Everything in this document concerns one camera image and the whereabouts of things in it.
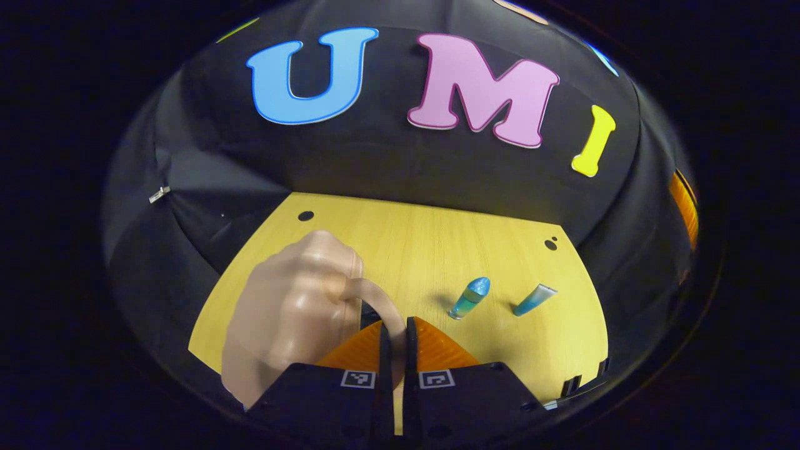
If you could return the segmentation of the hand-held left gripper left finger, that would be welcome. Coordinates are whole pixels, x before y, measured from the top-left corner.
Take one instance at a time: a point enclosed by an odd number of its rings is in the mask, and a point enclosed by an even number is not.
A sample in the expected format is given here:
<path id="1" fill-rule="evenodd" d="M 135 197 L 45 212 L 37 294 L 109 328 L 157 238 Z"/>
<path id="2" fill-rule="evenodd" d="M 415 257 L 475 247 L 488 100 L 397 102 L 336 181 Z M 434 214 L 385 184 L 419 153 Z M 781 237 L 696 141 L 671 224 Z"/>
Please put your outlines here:
<path id="1" fill-rule="evenodd" d="M 289 446 L 388 446 L 394 439 L 391 343 L 378 328 L 377 370 L 291 364 L 247 411 Z"/>

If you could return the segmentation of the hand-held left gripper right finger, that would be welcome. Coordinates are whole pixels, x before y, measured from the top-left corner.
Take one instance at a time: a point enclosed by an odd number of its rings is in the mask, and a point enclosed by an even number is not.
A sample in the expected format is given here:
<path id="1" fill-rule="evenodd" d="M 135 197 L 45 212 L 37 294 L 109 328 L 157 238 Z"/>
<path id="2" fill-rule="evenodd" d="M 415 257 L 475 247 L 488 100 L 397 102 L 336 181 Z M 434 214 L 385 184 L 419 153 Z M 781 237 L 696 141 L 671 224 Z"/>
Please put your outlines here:
<path id="1" fill-rule="evenodd" d="M 503 362 L 423 370 L 407 320 L 403 438 L 411 446 L 502 446 L 539 433 L 549 411 Z"/>

